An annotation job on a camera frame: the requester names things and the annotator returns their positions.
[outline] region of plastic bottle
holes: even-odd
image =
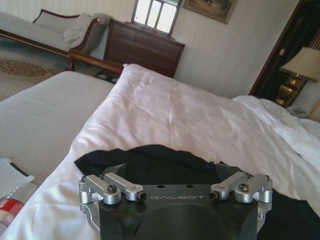
[[[33,183],[23,183],[18,185],[7,197],[0,201],[0,236],[36,190],[37,186]]]

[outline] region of red label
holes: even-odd
[[[0,210],[12,214],[13,217],[18,215],[23,206],[23,203],[12,198],[7,198],[0,202]]]

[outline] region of white duvet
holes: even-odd
[[[135,64],[126,66],[69,154],[1,239],[99,239],[79,209],[82,174],[74,161],[98,149],[128,150],[149,144],[189,151],[251,174],[268,174],[277,191],[308,200],[320,215],[320,170],[310,160],[313,156],[305,158],[299,152],[300,157],[282,131],[263,120],[263,114],[270,117],[268,111],[254,111],[245,102],[215,96]]]

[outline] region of brass lamp base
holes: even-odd
[[[289,107],[304,84],[304,80],[293,77],[289,78],[285,84],[280,86],[279,95],[276,97],[275,102],[284,108]]]

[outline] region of framed painting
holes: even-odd
[[[236,3],[237,0],[185,0],[183,7],[227,24]]]

